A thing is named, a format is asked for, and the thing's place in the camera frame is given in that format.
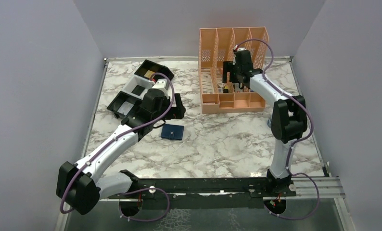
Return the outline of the navy blue card holder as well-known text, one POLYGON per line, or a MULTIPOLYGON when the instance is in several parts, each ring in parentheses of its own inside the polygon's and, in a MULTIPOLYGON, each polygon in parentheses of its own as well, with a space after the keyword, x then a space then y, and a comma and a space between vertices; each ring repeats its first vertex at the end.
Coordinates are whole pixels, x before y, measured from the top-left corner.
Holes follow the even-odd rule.
POLYGON ((161 138, 168 140, 182 140, 184 134, 184 126, 165 124, 162 127, 161 138))

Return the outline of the black white three-compartment tray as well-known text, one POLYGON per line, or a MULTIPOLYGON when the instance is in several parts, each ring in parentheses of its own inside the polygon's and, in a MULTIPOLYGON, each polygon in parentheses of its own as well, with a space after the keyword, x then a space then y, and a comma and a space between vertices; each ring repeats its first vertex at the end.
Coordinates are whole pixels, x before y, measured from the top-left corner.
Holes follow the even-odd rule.
POLYGON ((150 80, 150 76, 154 73, 162 73, 170 80, 174 77, 168 67, 146 59, 107 106, 107 110, 120 119, 133 114, 141 105, 146 92, 154 85, 150 80))

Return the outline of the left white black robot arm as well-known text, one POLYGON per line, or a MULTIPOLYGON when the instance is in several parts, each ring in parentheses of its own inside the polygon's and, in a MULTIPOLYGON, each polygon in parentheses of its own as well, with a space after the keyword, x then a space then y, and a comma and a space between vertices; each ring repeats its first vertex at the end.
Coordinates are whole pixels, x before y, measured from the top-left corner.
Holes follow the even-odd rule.
POLYGON ((61 199, 60 212, 90 212, 100 199, 117 194, 132 185, 121 173, 103 177, 106 169, 127 149, 138 143, 163 120, 182 119, 186 109, 181 94, 169 96, 166 89, 152 88, 142 97, 134 97, 125 114, 116 112, 121 124, 92 153, 75 163, 64 162, 58 171, 56 195, 61 199))

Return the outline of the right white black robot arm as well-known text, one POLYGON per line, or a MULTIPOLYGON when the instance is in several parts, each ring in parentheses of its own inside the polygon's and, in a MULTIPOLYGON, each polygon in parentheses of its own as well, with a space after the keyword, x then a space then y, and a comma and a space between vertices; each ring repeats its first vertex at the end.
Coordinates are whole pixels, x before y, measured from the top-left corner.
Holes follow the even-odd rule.
POLYGON ((223 80, 238 83, 273 104, 270 128, 276 139, 275 151, 267 171, 268 190, 281 190, 291 183, 291 156, 295 141, 307 130, 306 106, 302 96, 292 96, 275 85, 265 72, 254 68, 249 50, 236 48, 233 60, 223 63, 223 80))

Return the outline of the orange plastic file organizer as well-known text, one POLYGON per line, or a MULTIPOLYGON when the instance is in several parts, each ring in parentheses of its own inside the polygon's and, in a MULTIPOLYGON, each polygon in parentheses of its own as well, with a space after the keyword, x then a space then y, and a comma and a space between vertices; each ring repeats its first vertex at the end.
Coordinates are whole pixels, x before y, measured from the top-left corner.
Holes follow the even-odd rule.
POLYGON ((261 112, 266 101, 243 83, 263 71, 265 27, 201 28, 198 73, 203 114, 261 112))

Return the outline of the silver credit card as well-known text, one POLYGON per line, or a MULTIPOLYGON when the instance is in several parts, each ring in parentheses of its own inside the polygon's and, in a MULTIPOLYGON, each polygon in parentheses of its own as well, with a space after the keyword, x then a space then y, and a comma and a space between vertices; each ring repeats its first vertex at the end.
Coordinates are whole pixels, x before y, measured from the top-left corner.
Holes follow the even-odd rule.
POLYGON ((130 110, 132 109, 133 107, 133 104, 129 103, 129 102, 124 102, 120 107, 119 109, 117 110, 118 113, 122 114, 122 115, 127 115, 130 110))

